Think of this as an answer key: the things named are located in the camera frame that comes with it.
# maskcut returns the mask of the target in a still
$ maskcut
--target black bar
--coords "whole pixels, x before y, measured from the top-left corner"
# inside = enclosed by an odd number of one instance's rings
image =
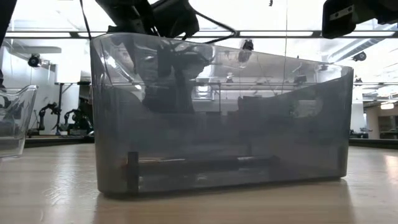
[[[69,35],[71,38],[76,38],[76,39],[78,39],[80,37],[79,33],[77,33],[77,32],[69,32]]]
[[[353,33],[361,33],[361,32],[395,32],[397,30],[354,30]],[[206,33],[206,32],[224,32],[228,33],[228,30],[199,30],[198,33]],[[236,32],[322,32],[322,30],[237,30]],[[10,31],[9,33],[39,33],[39,34],[51,34],[51,33],[58,33],[58,34],[70,34],[70,33],[77,33],[77,34],[87,34],[84,31]],[[91,31],[92,34],[105,34],[107,33],[106,30],[104,31]]]
[[[58,108],[60,110],[59,114],[57,115],[57,134],[60,134],[60,121],[61,121],[61,103],[62,103],[62,87],[64,83],[60,83],[60,95],[58,97]]]
[[[349,139],[350,146],[372,147],[381,149],[398,149],[395,139]]]
[[[217,36],[217,35],[212,35],[212,36],[193,36],[190,37],[190,39],[215,39],[215,38],[220,38],[223,36]],[[380,35],[367,35],[367,36],[342,36],[335,38],[335,40],[338,39],[378,39],[378,38],[383,38],[383,39],[398,39],[398,37],[390,35],[390,36],[380,36]],[[7,37],[7,39],[40,39],[40,40],[53,40],[53,39],[85,39],[88,40],[88,37]],[[317,37],[317,36],[284,36],[284,35],[241,35],[241,36],[236,36],[236,37],[231,37],[230,39],[324,39],[323,37]]]
[[[165,161],[141,162],[141,175],[190,175],[207,172],[226,172],[239,169],[263,168],[278,164],[280,159],[272,157],[223,157],[208,160],[169,159]]]
[[[65,137],[65,138],[28,138],[25,140],[25,149],[33,147],[64,146],[69,144],[94,143],[94,138]]]
[[[314,31],[311,35],[313,38],[322,38],[322,31]]]
[[[138,152],[127,154],[127,191],[131,194],[138,194],[139,191],[139,155]]]
[[[0,45],[2,44],[17,0],[0,0]]]

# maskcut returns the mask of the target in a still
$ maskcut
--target ceiling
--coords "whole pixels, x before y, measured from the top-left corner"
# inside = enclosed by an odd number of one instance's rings
[[[111,19],[95,0],[84,0],[85,13],[92,31],[104,32]],[[325,0],[274,0],[269,7],[268,0],[190,0],[197,10],[237,30],[321,30],[322,7]],[[199,18],[201,30],[221,30],[220,27]],[[398,40],[383,39],[381,30],[396,31],[397,25],[380,26],[371,20],[357,26],[356,30],[367,30],[364,35],[380,35],[374,39],[253,39],[254,50],[276,55],[286,55],[321,62],[336,62],[351,66],[364,82],[396,82],[398,80]],[[86,31],[78,0],[18,0],[9,32],[84,32]],[[206,39],[192,39],[204,42]],[[241,39],[229,39],[217,43],[226,47],[240,48]],[[90,75],[90,58],[87,40],[14,39],[8,45],[23,47],[58,47],[63,54],[71,45],[83,50],[81,58],[83,74]],[[354,62],[354,54],[365,51],[363,62]],[[60,54],[43,54],[52,63],[60,63],[65,57]]]

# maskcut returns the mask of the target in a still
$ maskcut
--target table surface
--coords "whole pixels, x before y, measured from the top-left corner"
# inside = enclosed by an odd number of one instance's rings
[[[111,200],[96,189],[94,145],[26,149],[0,162],[0,223],[398,223],[398,150],[349,149],[329,182]]]

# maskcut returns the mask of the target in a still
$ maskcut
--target wire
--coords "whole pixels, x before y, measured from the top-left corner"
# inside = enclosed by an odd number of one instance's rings
[[[188,34],[185,34],[181,40],[186,40],[188,38]]]
[[[284,61],[284,79],[282,80],[282,91],[280,94],[284,94],[284,84],[285,84],[285,75],[286,75],[286,62],[287,62],[287,58],[286,58],[286,51],[287,51],[287,4],[288,0],[286,0],[286,36],[285,36],[285,61]]]
[[[208,16],[205,16],[205,15],[203,15],[202,13],[200,13],[200,12],[198,12],[196,10],[194,10],[194,11],[195,11],[195,13],[198,16],[203,17],[203,18],[207,19],[208,21],[210,21],[210,22],[212,22],[212,23],[214,23],[214,24],[216,24],[216,25],[218,25],[218,26],[220,26],[220,27],[232,32],[231,35],[228,35],[226,37],[221,37],[219,39],[215,39],[215,40],[211,40],[211,41],[205,42],[205,44],[213,44],[215,42],[219,42],[219,41],[226,40],[226,39],[229,39],[229,38],[232,38],[232,37],[236,37],[238,35],[238,32],[235,29],[233,29],[232,27],[227,26],[227,25],[225,25],[225,24],[223,24],[221,22],[215,21],[214,19],[212,19],[212,18],[210,18]]]
[[[80,0],[80,7],[81,7],[81,13],[83,14],[83,19],[85,20],[86,30],[88,33],[88,39],[91,40],[91,32],[90,32],[90,27],[88,25],[87,17],[85,14],[85,10],[83,8],[83,0]]]

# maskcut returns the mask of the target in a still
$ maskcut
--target translucent gray plastic bin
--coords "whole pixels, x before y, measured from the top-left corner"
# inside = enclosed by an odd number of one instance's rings
[[[352,68],[141,34],[91,61],[101,192],[346,175]]]
[[[33,85],[0,89],[0,157],[22,154],[36,92]]]

